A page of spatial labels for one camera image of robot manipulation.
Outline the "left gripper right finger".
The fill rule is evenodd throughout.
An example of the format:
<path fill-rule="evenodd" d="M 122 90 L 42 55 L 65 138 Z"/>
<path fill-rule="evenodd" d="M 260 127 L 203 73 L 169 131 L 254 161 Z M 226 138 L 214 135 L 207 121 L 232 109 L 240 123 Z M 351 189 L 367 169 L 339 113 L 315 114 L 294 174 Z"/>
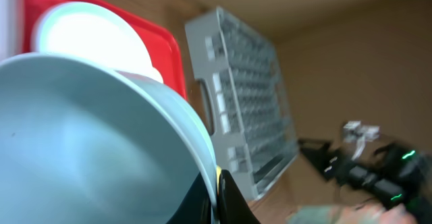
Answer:
<path fill-rule="evenodd" d="M 219 175 L 217 211 L 221 224 L 260 224 L 231 173 L 225 169 Z"/>

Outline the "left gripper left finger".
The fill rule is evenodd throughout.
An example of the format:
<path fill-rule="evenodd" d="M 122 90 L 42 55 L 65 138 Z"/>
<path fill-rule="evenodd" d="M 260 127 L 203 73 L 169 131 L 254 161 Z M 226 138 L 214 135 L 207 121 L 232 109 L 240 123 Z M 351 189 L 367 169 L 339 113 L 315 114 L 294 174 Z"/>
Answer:
<path fill-rule="evenodd" d="M 212 224 L 212 204 L 201 174 L 198 174 L 177 211 L 167 224 Z"/>

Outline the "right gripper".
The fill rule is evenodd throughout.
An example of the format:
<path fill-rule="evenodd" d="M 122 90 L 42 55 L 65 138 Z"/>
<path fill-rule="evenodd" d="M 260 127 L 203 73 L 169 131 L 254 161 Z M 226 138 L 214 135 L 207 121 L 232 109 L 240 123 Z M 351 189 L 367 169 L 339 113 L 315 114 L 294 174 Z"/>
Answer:
<path fill-rule="evenodd" d="M 331 149 L 332 140 L 299 138 L 300 152 L 325 180 L 336 180 L 339 186 L 349 185 L 353 190 L 371 192 L 371 185 L 365 183 L 369 168 L 353 161 L 341 148 Z"/>

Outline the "light blue bowl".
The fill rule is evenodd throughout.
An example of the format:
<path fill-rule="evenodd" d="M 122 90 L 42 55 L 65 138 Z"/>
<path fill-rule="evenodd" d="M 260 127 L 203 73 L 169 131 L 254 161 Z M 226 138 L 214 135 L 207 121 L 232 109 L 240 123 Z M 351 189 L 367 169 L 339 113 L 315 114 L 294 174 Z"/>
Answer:
<path fill-rule="evenodd" d="M 170 87 L 64 55 L 1 63 L 2 223 L 167 223 L 215 153 Z"/>

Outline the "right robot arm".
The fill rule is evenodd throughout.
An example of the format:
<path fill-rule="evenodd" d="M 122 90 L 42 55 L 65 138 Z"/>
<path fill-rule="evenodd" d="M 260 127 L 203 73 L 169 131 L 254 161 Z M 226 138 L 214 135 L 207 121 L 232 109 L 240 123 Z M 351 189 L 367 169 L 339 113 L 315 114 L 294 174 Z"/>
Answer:
<path fill-rule="evenodd" d="M 431 222 L 431 200 L 421 192 L 431 173 L 431 155 L 394 140 L 377 148 L 376 163 L 352 160 L 348 153 L 331 149 L 332 141 L 298 139 L 300 152 L 325 181 L 370 193 L 387 210 L 404 204 L 420 224 Z"/>

